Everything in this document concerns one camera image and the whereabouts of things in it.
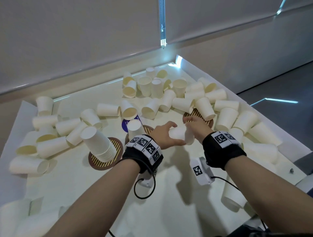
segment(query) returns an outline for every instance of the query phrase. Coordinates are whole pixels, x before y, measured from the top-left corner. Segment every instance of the forearm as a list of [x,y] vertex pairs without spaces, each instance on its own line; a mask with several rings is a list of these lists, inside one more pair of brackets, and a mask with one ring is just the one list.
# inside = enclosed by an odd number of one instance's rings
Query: forearm
[[119,162],[90,186],[45,236],[105,236],[121,211],[139,171],[139,165],[131,159]]
[[271,231],[313,233],[313,199],[246,156],[230,159],[226,172]]

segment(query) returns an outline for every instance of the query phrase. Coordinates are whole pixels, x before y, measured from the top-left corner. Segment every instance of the left hand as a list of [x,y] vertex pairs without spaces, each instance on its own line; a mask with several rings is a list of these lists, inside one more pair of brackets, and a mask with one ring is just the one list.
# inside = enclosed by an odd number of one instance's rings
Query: left hand
[[172,146],[186,145],[184,140],[170,138],[168,131],[171,127],[175,128],[177,127],[177,124],[172,121],[168,121],[162,126],[156,126],[156,128],[149,134],[162,150]]

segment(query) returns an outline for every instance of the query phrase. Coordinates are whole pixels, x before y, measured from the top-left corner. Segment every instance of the right hand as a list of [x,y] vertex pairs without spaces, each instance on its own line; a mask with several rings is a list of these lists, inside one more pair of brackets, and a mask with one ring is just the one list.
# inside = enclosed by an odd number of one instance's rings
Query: right hand
[[183,117],[182,121],[186,124],[187,128],[190,128],[195,138],[202,144],[207,135],[214,131],[205,123],[202,118],[197,116]]

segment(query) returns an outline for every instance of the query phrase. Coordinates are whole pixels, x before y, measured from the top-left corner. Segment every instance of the hand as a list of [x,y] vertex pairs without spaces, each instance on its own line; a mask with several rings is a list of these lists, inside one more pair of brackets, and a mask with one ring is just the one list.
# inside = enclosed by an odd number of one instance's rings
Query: hand
[[161,147],[162,150],[172,146],[186,145],[184,140],[170,138],[168,131],[171,127],[175,128],[177,127],[177,124],[172,121],[168,121],[162,126],[156,126],[156,128],[150,133],[150,136]]
[[197,116],[183,117],[182,121],[186,124],[187,128],[190,128],[195,136],[195,138],[202,144],[203,139],[207,135],[214,132],[202,118]]

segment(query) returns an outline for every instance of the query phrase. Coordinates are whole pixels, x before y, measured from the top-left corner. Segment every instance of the round coaster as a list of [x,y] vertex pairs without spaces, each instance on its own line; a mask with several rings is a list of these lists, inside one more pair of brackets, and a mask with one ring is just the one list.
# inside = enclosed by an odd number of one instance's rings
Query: round coaster
[[116,155],[113,160],[109,162],[101,162],[99,161],[91,152],[89,152],[88,155],[88,161],[92,168],[96,170],[106,170],[112,168],[116,162],[118,162],[122,158],[123,154],[123,144],[122,142],[117,138],[108,138],[113,143],[114,147],[116,148]]
[[[183,115],[183,117],[188,117],[188,116],[197,116],[197,117],[203,119],[203,117],[201,116],[201,114],[199,113],[199,111],[198,111],[196,108],[194,108],[191,113],[185,112],[184,115]],[[209,120],[209,121],[205,121],[205,123],[206,123],[210,128],[212,128],[212,126],[213,126],[213,119],[211,119],[211,120]]]
[[[154,129],[148,125],[142,125],[143,126],[143,129],[145,130],[146,134],[147,135],[150,135],[151,131],[153,131]],[[129,142],[129,134],[127,133],[126,134],[126,137],[125,137],[125,144],[127,144]]]

